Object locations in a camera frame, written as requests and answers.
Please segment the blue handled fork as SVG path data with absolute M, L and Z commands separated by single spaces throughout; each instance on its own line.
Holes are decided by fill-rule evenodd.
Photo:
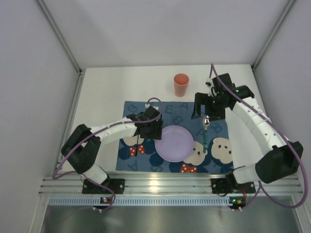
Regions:
M 139 135 L 137 136 L 137 144 L 136 144 L 136 151 L 135 151 L 135 157 L 138 154 L 138 145 L 139 145 Z

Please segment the green handled metal spoon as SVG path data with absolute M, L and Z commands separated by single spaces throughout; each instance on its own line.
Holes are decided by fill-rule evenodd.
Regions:
M 207 152 L 207 129 L 210 125 L 210 117 L 208 115 L 205 115 L 202 119 L 202 124 L 204 127 L 204 140 L 203 140 L 203 152 Z

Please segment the orange plastic cup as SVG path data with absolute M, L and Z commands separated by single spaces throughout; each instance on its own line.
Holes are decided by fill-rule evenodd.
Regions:
M 188 75 L 184 73 L 179 73 L 174 76 L 174 92 L 177 97 L 183 97 L 185 95 L 189 81 Z

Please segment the purple plastic plate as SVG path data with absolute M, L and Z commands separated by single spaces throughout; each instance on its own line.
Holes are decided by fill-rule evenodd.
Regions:
M 191 133 L 177 125 L 163 128 L 160 140 L 155 140 L 155 150 L 158 155 L 172 163 L 187 159 L 193 151 L 194 139 Z

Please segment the blue cartoon placemat cloth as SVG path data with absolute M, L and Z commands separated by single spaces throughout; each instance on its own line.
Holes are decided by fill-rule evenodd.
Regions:
M 225 120 L 204 128 L 191 119 L 192 102 L 166 102 L 161 140 L 140 136 L 121 139 L 118 171 L 226 173 L 233 169 L 232 148 Z

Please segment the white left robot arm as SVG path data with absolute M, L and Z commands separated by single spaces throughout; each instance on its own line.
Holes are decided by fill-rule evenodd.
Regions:
M 140 136 L 143 139 L 160 140 L 162 137 L 162 114 L 152 106 L 138 115 L 130 114 L 121 120 L 98 127 L 81 124 L 76 127 L 61 149 L 74 171 L 98 184 L 110 177 L 96 163 L 101 145 L 120 139 Z

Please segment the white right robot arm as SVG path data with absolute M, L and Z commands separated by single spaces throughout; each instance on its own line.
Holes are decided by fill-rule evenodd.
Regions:
M 235 86 L 228 73 L 208 78 L 206 85 L 208 93 L 195 94 L 191 117 L 201 117 L 201 106 L 204 106 L 210 121 L 225 119 L 225 110 L 229 108 L 249 129 L 261 150 L 251 156 L 249 165 L 241 165 L 228 173 L 235 184 L 272 183 L 298 171 L 297 159 L 302 156 L 303 146 L 280 136 L 248 86 Z

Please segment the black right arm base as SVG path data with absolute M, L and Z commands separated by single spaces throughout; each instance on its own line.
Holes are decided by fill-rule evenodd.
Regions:
M 210 181 L 213 194 L 255 194 L 256 192 L 253 182 L 244 184 L 229 184 L 225 178 L 214 178 Z

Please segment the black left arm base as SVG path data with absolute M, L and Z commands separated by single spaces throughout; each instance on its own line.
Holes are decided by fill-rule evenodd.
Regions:
M 97 184 L 94 184 L 88 180 L 84 180 L 83 182 L 83 194 L 111 194 L 113 191 L 115 194 L 123 194 L 125 189 L 125 179 L 112 179 L 110 178 L 108 181 L 104 182 L 102 186 L 106 188 L 102 188 Z

